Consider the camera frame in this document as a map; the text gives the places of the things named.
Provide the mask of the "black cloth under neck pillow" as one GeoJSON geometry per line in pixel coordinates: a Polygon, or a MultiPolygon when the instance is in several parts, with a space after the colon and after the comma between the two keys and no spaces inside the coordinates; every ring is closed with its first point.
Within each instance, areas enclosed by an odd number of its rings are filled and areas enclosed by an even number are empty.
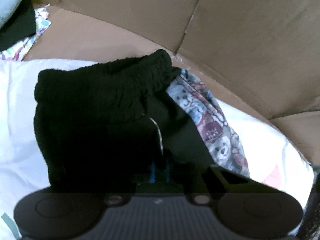
{"type": "Polygon", "coordinates": [[[31,0],[22,0],[14,14],[1,27],[1,51],[36,34],[36,16],[31,0]]]}

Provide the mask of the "black bear pattern garment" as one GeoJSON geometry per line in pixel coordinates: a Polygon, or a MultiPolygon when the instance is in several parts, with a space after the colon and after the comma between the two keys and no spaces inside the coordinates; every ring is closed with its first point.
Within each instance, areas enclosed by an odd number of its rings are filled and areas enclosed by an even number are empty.
{"type": "Polygon", "coordinates": [[[76,70],[42,70],[34,94],[36,140],[54,191],[178,191],[194,165],[249,176],[240,138],[212,93],[162,49],[76,70]]]}

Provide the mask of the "cream bear print quilt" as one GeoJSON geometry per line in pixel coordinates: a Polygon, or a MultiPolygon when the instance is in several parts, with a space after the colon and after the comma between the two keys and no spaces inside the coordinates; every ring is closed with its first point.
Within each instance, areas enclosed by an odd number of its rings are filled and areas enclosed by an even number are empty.
{"type": "Polygon", "coordinates": [[[277,129],[217,99],[248,177],[194,165],[178,191],[54,191],[34,129],[38,75],[94,64],[1,62],[1,239],[296,239],[311,209],[312,166],[277,129]]]}

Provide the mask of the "brown cardboard box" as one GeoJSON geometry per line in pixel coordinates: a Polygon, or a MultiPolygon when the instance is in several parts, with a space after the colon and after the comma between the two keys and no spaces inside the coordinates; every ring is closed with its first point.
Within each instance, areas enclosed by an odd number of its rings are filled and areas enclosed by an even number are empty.
{"type": "Polygon", "coordinates": [[[52,25],[33,59],[108,62],[163,48],[215,96],[319,164],[319,0],[33,0],[52,25]]]}

